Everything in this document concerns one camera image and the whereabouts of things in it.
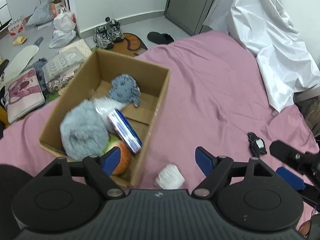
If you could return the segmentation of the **clear bag white filling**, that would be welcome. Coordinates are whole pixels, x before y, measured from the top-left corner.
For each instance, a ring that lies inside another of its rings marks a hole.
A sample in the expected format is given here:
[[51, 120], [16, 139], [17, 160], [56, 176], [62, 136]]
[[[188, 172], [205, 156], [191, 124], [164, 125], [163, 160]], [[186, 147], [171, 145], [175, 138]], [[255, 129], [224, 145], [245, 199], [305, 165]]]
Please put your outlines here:
[[89, 92], [89, 99], [94, 103], [95, 109], [101, 115], [105, 123], [108, 122], [107, 116], [111, 111], [115, 109], [121, 111], [126, 106], [125, 103], [121, 103], [104, 95], [101, 95], [93, 89]]

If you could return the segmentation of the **white draped sheet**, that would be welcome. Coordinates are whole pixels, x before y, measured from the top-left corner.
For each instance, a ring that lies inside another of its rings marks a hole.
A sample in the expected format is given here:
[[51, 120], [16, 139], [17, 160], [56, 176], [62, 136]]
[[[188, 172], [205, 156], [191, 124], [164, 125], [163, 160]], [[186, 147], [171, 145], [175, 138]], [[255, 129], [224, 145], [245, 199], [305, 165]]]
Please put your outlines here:
[[281, 0], [216, 0], [204, 25], [230, 35], [255, 56], [276, 111], [319, 83], [319, 68]]

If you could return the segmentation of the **cartoon floor mat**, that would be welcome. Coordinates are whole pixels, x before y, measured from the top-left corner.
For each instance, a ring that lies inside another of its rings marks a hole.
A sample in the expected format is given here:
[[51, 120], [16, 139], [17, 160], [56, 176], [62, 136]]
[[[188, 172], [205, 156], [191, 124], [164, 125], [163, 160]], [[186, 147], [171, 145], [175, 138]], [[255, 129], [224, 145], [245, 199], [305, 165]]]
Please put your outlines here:
[[[125, 33], [124, 37], [125, 38], [123, 41], [116, 42], [114, 44], [112, 51], [115, 51], [127, 56], [135, 57], [142, 54], [144, 51], [148, 49], [138, 36], [131, 33]], [[84, 39], [81, 39], [79, 41], [75, 41], [70, 45], [67, 45], [64, 48], [60, 49], [59, 53], [63, 53], [64, 51], [71, 49], [73, 47], [76, 47], [86, 58], [88, 58], [93, 53], [93, 51], [97, 50], [97, 46], [90, 49], [88, 44], [84, 41]], [[67, 72], [58, 76], [55, 80], [50, 81], [50, 83], [48, 84], [49, 95], [46, 100], [47, 103], [55, 100], [56, 98], [58, 98], [63, 94], [64, 88], [75, 76], [76, 72], [79, 70], [80, 67], [81, 67], [80, 64], [76, 65], [70, 70], [68, 70]]]

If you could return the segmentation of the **brown cardboard box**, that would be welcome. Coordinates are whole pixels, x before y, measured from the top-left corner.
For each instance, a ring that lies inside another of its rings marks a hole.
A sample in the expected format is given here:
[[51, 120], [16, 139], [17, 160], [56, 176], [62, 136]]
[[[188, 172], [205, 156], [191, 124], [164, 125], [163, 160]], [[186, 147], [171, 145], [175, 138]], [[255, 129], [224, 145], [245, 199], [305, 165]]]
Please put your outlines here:
[[106, 115], [90, 96], [99, 94], [101, 100], [114, 109], [117, 102], [108, 97], [117, 77], [131, 76], [140, 95], [126, 104], [122, 115], [139, 137], [142, 148], [133, 146], [127, 179], [113, 174], [120, 186], [137, 186], [148, 155], [150, 135], [160, 106], [168, 90], [170, 71], [155, 64], [139, 61], [108, 50], [98, 49], [81, 65], [71, 83], [57, 102], [41, 136], [40, 146], [55, 157], [82, 161], [91, 154], [107, 151], [110, 126]]

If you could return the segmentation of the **blue denim heart plush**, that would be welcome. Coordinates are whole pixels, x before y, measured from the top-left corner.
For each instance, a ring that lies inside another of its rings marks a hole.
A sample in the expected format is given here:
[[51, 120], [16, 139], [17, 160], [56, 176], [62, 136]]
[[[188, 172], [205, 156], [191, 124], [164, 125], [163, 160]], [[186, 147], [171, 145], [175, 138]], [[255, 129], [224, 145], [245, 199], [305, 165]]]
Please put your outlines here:
[[108, 91], [108, 97], [117, 102], [140, 106], [140, 88], [134, 78], [127, 74], [121, 74], [111, 81], [112, 88]]

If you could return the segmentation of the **grey fluffy plush pink ear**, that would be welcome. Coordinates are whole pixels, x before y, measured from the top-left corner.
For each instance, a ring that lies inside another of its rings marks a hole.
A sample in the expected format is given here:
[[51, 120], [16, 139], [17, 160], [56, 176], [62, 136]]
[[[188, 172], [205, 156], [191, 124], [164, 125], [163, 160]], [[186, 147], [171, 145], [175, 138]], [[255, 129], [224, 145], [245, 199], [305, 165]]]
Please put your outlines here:
[[90, 155], [101, 155], [109, 135], [93, 102], [84, 100], [70, 110], [60, 124], [61, 141], [66, 154], [81, 161]]

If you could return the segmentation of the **pink cartoon cushion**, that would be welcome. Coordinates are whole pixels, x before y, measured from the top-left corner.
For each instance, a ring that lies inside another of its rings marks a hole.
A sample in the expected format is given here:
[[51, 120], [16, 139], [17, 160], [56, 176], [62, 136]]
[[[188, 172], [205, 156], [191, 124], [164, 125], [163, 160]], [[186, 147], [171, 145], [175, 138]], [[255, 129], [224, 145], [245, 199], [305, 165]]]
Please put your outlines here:
[[26, 70], [5, 85], [4, 103], [10, 124], [44, 102], [45, 98], [34, 68]]

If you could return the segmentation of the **yellow slipper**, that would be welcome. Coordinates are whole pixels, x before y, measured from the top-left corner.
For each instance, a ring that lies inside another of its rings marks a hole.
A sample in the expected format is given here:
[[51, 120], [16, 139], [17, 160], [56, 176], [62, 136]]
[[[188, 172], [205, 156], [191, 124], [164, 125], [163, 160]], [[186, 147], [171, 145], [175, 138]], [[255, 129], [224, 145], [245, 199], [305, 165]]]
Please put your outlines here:
[[13, 45], [14, 46], [19, 46], [24, 44], [24, 42], [27, 40], [27, 38], [25, 36], [19, 36], [17, 37], [14, 41], [13, 41]]

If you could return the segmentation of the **grey sneaker pair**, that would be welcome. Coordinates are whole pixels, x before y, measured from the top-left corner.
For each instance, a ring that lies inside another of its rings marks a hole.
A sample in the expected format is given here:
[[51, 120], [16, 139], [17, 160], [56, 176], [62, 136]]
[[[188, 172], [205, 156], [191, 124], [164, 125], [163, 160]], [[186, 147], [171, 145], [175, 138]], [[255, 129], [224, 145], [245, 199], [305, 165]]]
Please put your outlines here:
[[116, 42], [124, 40], [125, 36], [121, 29], [121, 23], [118, 20], [105, 18], [105, 24], [96, 27], [93, 35], [93, 41], [98, 48], [111, 49]]

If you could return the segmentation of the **black patch plush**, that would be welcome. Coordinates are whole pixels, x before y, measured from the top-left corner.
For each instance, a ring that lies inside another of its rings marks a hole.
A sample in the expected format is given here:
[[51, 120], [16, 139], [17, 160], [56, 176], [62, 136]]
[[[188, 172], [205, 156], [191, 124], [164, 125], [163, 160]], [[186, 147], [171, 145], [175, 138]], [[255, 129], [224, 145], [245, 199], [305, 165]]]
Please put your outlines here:
[[260, 137], [253, 132], [248, 132], [249, 150], [252, 157], [260, 158], [262, 155], [267, 154], [266, 146]]

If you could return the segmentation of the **white insole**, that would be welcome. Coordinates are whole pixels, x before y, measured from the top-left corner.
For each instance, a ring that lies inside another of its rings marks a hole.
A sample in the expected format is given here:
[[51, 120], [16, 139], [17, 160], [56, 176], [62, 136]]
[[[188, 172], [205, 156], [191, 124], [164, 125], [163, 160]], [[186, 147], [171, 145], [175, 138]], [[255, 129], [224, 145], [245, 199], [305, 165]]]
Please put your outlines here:
[[18, 76], [38, 51], [39, 47], [37, 45], [23, 48], [4, 70], [4, 80], [11, 80]]

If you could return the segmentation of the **burger shaped plush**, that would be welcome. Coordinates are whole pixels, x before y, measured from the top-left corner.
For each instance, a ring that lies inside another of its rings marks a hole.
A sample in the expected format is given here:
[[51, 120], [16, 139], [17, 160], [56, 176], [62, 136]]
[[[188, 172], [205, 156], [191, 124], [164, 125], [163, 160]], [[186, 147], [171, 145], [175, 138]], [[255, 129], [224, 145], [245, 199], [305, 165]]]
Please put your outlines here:
[[131, 156], [131, 152], [129, 151], [125, 143], [115, 136], [111, 137], [104, 151], [102, 152], [101, 156], [103, 156], [105, 153], [107, 153], [109, 150], [111, 150], [114, 147], [118, 147], [120, 149], [120, 159], [112, 175], [119, 176], [128, 170], [129, 165], [131, 164], [132, 156]]

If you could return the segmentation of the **blue tissue pack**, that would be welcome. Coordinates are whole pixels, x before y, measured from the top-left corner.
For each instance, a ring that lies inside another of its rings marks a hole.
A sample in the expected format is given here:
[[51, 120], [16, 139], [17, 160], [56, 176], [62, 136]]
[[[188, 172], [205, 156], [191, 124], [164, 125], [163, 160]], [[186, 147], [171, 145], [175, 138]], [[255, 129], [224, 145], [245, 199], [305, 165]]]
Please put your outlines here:
[[133, 155], [142, 149], [142, 141], [138, 134], [118, 109], [107, 114], [106, 127], [110, 133], [117, 135], [124, 142]]

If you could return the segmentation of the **small white pack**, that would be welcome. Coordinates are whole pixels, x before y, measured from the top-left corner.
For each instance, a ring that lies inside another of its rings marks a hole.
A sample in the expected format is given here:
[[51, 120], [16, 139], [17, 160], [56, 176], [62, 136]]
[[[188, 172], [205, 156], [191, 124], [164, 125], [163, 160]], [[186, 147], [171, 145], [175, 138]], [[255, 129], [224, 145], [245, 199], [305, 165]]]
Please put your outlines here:
[[155, 184], [163, 190], [178, 190], [184, 182], [185, 178], [174, 164], [164, 167], [155, 179]]

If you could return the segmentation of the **packaged bedding bundle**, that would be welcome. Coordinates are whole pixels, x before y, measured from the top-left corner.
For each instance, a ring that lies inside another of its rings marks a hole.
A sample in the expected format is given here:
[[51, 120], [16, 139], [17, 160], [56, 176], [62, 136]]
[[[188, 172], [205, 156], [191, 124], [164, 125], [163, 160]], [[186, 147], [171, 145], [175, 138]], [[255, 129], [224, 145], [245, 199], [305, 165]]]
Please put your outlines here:
[[75, 76], [81, 64], [92, 54], [84, 39], [62, 48], [42, 68], [44, 81], [50, 93], [65, 87]]

